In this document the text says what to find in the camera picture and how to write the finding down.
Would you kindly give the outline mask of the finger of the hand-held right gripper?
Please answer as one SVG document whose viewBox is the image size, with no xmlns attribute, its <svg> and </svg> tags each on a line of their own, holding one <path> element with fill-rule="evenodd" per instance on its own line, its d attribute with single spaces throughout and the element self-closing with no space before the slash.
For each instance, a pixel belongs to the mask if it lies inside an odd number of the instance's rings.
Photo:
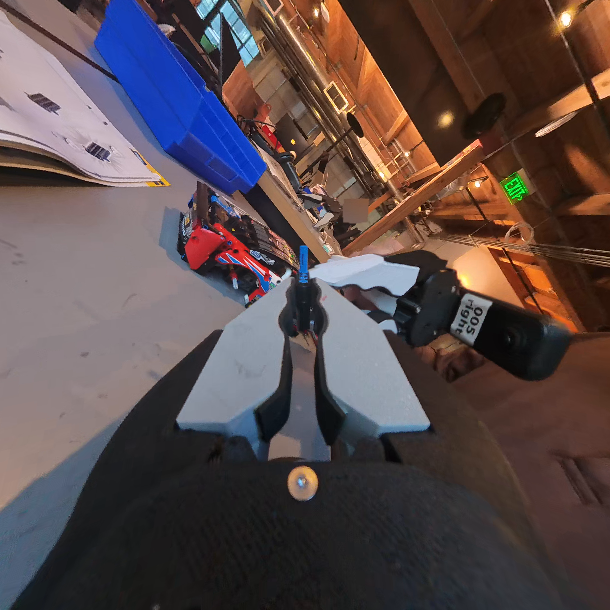
<svg viewBox="0 0 610 610">
<path fill-rule="evenodd" d="M 364 299 L 368 305 L 364 312 L 376 322 L 383 331 L 398 334 L 398 324 L 394 319 L 397 311 L 397 298 L 381 291 L 365 291 Z"/>
<path fill-rule="evenodd" d="M 318 279 L 334 288 L 355 286 L 400 297 L 413 288 L 420 274 L 417 266 L 386 261 L 376 254 L 344 257 L 332 255 L 328 261 L 309 270 L 310 279 Z"/>
</svg>

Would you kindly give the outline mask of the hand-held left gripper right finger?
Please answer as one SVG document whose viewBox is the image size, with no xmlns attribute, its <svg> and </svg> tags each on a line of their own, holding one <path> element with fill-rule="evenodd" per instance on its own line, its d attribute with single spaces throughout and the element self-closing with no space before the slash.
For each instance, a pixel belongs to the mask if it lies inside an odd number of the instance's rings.
<svg viewBox="0 0 610 610">
<path fill-rule="evenodd" d="M 311 288 L 315 413 L 329 459 L 349 458 L 362 441 L 430 432 L 384 330 L 321 279 Z"/>
</svg>

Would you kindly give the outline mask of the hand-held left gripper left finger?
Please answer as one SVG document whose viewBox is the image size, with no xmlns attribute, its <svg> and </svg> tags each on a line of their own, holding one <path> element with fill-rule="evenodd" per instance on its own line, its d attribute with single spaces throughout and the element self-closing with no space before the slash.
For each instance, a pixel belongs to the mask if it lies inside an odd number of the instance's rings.
<svg viewBox="0 0 610 610">
<path fill-rule="evenodd" d="M 244 437 L 256 458 L 290 415 L 293 279 L 242 312 L 222 330 L 176 423 L 181 430 Z"/>
</svg>

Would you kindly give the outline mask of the black brick beam blue pins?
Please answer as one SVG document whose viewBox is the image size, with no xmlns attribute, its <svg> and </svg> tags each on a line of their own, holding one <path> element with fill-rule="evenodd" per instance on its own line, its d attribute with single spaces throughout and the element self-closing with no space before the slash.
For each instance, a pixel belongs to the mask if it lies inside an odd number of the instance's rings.
<svg viewBox="0 0 610 610">
<path fill-rule="evenodd" d="M 295 287 L 295 320 L 298 332 L 310 329 L 312 286 L 309 279 L 309 249 L 301 245 L 299 250 L 298 282 Z"/>
</svg>

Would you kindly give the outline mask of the grey desk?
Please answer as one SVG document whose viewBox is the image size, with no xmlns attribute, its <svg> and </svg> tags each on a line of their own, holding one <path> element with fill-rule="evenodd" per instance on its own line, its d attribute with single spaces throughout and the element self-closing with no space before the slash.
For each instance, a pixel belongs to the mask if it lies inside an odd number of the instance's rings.
<svg viewBox="0 0 610 610">
<path fill-rule="evenodd" d="M 196 177 L 167 156 L 122 87 L 32 26 L 170 183 L 114 188 L 3 179 L 1 185 L 1 609 L 64 529 L 126 414 L 241 295 L 176 251 Z"/>
</svg>

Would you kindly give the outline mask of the person's right hand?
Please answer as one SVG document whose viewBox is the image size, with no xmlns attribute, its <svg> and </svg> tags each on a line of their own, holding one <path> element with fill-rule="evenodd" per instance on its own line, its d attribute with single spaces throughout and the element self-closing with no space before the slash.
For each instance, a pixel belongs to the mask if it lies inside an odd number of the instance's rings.
<svg viewBox="0 0 610 610">
<path fill-rule="evenodd" d="M 453 349 L 417 347 L 414 352 L 447 383 L 457 381 L 486 363 L 483 355 L 463 344 Z"/>
</svg>

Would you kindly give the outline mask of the background workbench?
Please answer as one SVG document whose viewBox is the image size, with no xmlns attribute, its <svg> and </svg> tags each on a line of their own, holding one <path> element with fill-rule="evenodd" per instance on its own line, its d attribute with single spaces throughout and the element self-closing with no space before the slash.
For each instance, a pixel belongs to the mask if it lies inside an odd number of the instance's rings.
<svg viewBox="0 0 610 610">
<path fill-rule="evenodd" d="M 338 241 L 330 229 L 316 229 L 315 221 L 297 197 L 280 164 L 262 148 L 255 145 L 255 150 L 265 164 L 265 171 L 257 181 L 257 186 L 271 201 L 277 211 L 274 223 L 286 241 L 292 238 L 285 225 L 298 236 L 298 245 L 308 246 L 318 262 L 326 262 L 333 255 L 341 255 Z"/>
</svg>

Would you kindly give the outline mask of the red toy brick race car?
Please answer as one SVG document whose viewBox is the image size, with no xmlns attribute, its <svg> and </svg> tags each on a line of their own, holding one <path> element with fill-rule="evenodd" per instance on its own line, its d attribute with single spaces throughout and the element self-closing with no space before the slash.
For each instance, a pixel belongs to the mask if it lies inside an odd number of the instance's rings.
<svg viewBox="0 0 610 610">
<path fill-rule="evenodd" d="M 248 308 L 270 290 L 298 275 L 290 245 L 266 224 L 198 181 L 181 213 L 177 251 L 195 273 L 218 271 Z"/>
</svg>

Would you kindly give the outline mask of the green exit sign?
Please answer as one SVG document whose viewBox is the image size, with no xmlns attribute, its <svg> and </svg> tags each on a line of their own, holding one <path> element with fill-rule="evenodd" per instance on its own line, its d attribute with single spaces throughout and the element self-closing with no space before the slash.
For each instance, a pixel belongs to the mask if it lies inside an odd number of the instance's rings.
<svg viewBox="0 0 610 610">
<path fill-rule="evenodd" d="M 517 202 L 522 202 L 532 194 L 530 183 L 523 170 L 514 172 L 499 181 L 499 186 L 508 203 L 512 206 Z"/>
</svg>

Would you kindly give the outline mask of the blue plastic bin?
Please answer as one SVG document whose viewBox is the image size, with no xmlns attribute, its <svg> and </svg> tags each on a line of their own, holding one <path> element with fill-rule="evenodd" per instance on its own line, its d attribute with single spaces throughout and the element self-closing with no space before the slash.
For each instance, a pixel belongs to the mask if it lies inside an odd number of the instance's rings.
<svg viewBox="0 0 610 610">
<path fill-rule="evenodd" d="M 164 152 L 223 193 L 257 185 L 267 164 L 136 1 L 109 3 L 95 46 Z"/>
</svg>

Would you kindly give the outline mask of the large paned window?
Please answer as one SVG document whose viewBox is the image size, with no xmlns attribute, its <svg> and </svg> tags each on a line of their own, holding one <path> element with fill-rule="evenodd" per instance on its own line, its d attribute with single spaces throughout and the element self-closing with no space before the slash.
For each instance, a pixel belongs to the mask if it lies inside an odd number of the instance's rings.
<svg viewBox="0 0 610 610">
<path fill-rule="evenodd" d="M 194 8 L 204 25 L 200 42 L 206 52 L 220 48 L 221 18 L 224 18 L 245 67 L 259 56 L 258 46 L 237 1 L 195 1 Z"/>
</svg>

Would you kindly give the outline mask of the open instruction booklet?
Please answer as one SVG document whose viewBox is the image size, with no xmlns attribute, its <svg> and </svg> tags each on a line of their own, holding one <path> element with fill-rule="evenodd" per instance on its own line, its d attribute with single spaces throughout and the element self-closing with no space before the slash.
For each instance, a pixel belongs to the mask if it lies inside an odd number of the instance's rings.
<svg viewBox="0 0 610 610">
<path fill-rule="evenodd" d="M 1 12 L 1 166 L 168 187 L 50 52 Z"/>
</svg>

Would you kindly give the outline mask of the metal ceiling duct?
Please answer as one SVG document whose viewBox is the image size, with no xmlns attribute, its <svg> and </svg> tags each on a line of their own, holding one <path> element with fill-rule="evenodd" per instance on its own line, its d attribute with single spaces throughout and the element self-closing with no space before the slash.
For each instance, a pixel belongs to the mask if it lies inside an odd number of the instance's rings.
<svg viewBox="0 0 610 610">
<path fill-rule="evenodd" d="M 298 162 L 309 186 L 340 164 L 335 197 L 369 198 L 365 232 L 437 173 L 407 110 L 339 1 L 252 1 L 250 12 L 317 124 Z"/>
</svg>

